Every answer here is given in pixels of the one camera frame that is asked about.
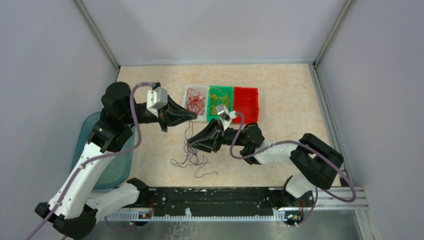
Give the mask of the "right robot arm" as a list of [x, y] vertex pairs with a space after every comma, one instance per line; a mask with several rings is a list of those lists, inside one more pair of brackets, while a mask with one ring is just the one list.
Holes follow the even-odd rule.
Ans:
[[234, 129], [212, 120], [187, 143], [190, 148], [208, 153], [216, 153], [223, 145], [231, 149], [241, 146], [238, 154], [231, 151], [230, 155], [250, 165], [293, 164], [299, 172], [287, 179], [281, 193], [287, 206], [295, 206], [305, 193], [315, 188], [330, 189], [344, 163], [337, 150], [312, 133], [305, 133], [299, 141], [268, 143], [257, 123]]

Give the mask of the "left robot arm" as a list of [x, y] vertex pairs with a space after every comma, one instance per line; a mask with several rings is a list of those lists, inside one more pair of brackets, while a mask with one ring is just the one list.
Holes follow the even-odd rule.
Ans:
[[121, 208], [151, 204], [149, 186], [137, 178], [101, 196], [89, 197], [115, 157], [131, 151], [124, 145], [133, 134], [138, 135], [134, 146], [141, 144], [140, 124], [158, 123], [166, 132], [168, 127], [197, 118], [173, 101], [158, 82], [141, 82], [135, 87], [112, 83], [101, 102], [100, 119], [89, 133], [77, 164], [54, 197], [35, 208], [44, 222], [74, 240], [85, 238], [100, 220]]

